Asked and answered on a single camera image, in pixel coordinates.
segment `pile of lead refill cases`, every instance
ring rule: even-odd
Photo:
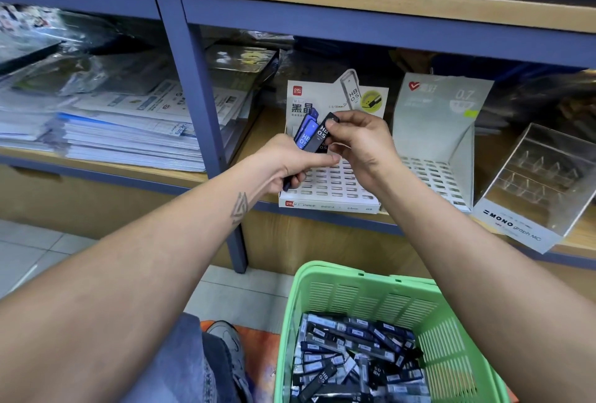
[[[382,321],[303,314],[290,403],[430,403],[414,333]]]

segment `tiled floor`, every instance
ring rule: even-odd
[[[0,297],[95,241],[0,220]],[[237,274],[211,265],[185,311],[202,320],[279,334],[294,277],[248,269]]]

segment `forearm tattoo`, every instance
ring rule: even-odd
[[[236,204],[234,205],[234,210],[232,211],[232,226],[237,226],[246,215],[246,212],[249,211],[249,201],[246,199],[246,193],[238,193],[238,199],[236,200]]]

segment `shelf post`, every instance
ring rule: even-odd
[[[183,86],[201,155],[210,178],[224,172],[227,159],[219,130],[211,79],[203,53],[198,26],[188,24],[182,0],[156,0]],[[234,271],[246,271],[247,258],[242,229],[238,226],[227,239]]]

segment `green plastic basket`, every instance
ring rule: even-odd
[[[433,402],[506,403],[503,380],[431,279],[380,276],[313,261],[294,277],[279,341],[274,403],[290,400],[291,368],[302,313],[340,312],[410,328],[424,351]]]

